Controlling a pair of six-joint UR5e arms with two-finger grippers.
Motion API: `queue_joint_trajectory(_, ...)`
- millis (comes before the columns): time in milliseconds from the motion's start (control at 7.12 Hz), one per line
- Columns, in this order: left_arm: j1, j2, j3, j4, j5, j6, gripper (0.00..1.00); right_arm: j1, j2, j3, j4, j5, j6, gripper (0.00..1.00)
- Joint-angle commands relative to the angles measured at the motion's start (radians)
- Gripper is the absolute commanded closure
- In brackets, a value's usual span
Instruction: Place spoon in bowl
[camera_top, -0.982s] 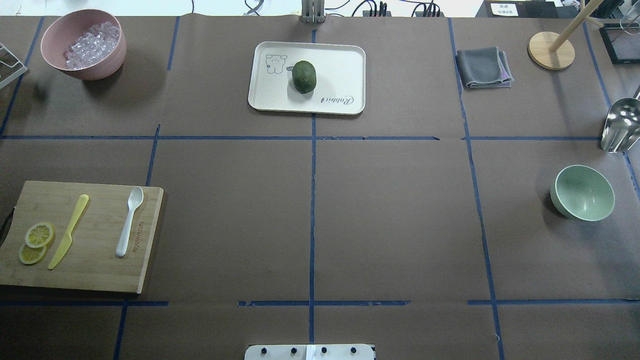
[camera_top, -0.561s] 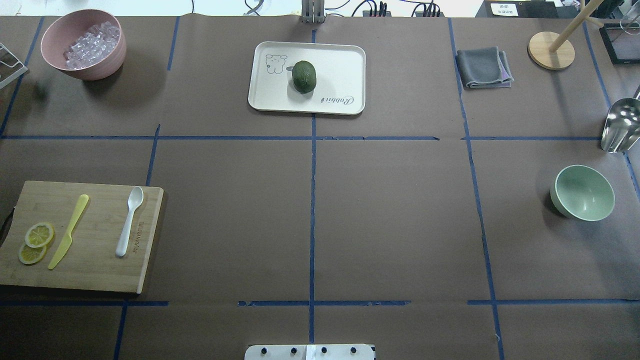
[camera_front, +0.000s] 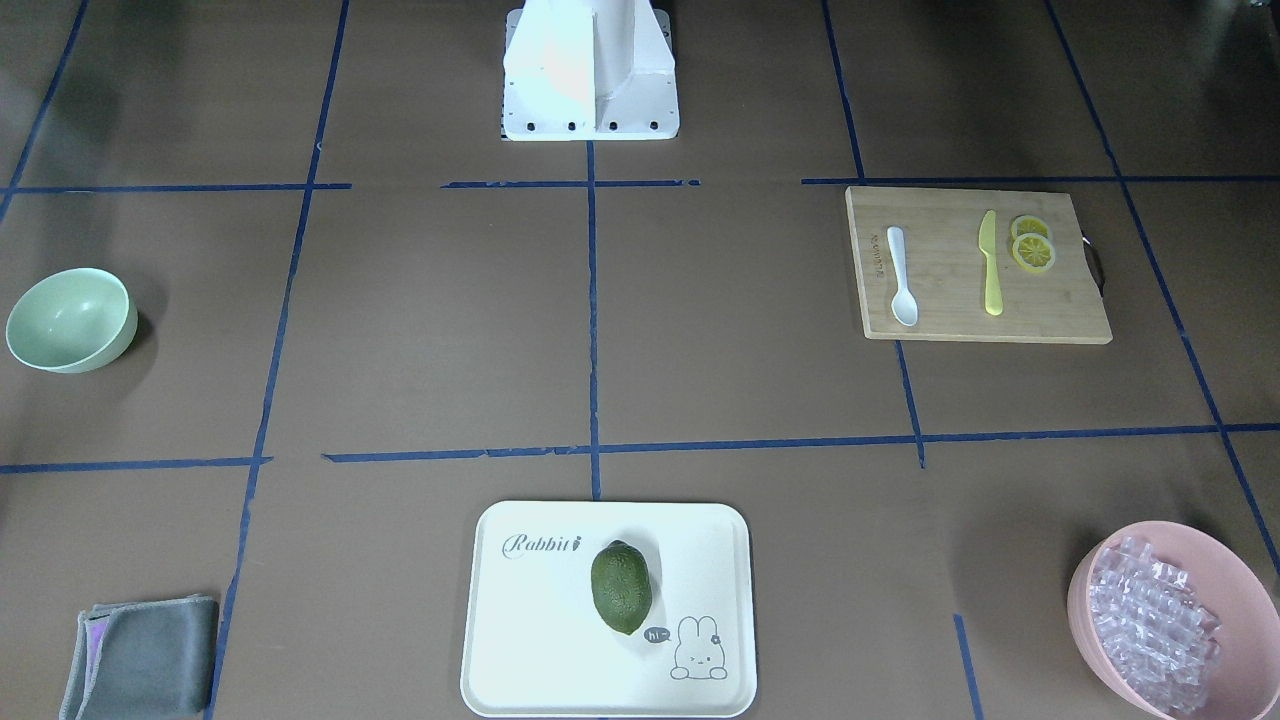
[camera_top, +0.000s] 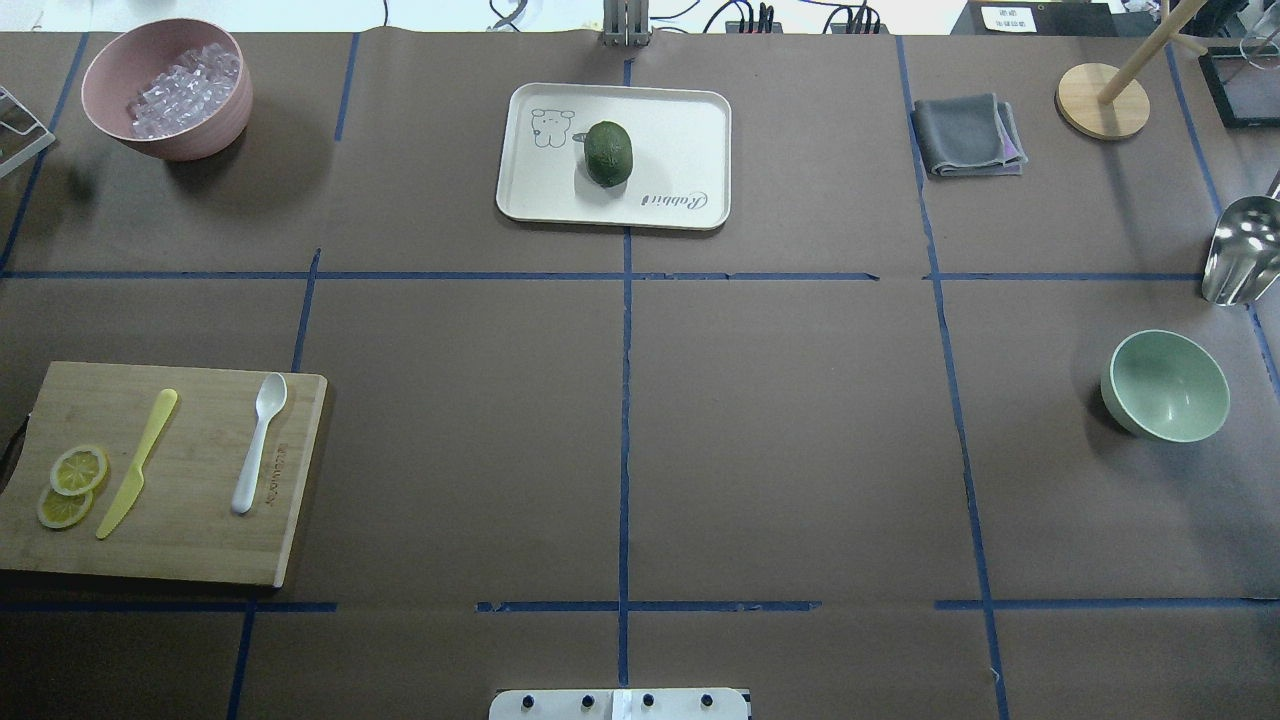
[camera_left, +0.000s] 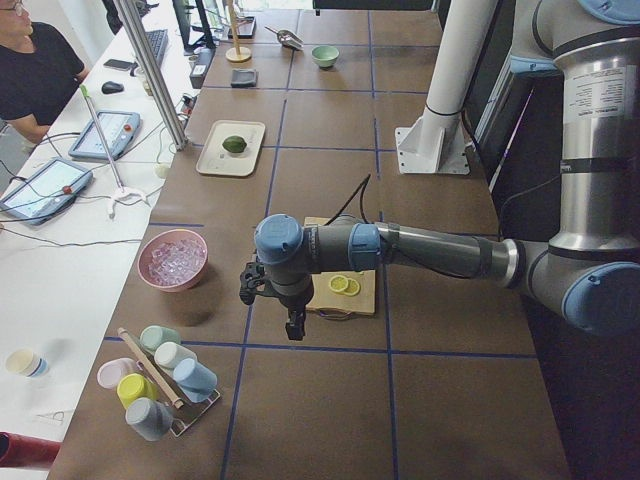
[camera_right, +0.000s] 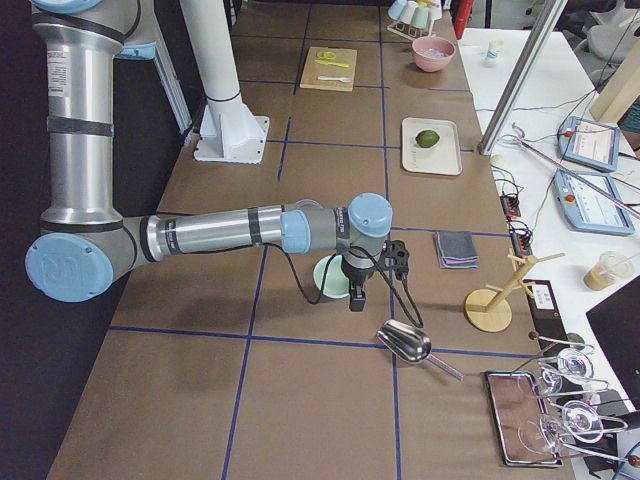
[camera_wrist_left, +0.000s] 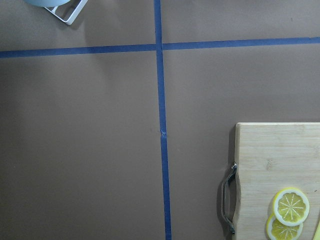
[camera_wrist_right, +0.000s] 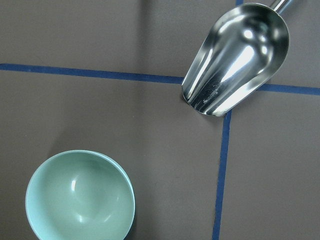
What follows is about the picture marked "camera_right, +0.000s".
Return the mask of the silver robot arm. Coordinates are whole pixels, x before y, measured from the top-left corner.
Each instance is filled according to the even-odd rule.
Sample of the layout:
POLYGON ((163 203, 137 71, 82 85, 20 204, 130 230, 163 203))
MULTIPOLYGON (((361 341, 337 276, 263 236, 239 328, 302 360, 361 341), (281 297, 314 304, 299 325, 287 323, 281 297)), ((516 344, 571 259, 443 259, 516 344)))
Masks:
POLYGON ((350 309, 383 265, 389 202, 363 193, 346 207, 312 200, 188 217, 124 217, 113 205, 113 62, 151 58, 160 31, 150 1, 36 1, 34 30, 47 46, 51 203, 25 268, 61 302, 83 302, 133 269, 169 256, 275 244, 287 254, 342 258, 350 309))

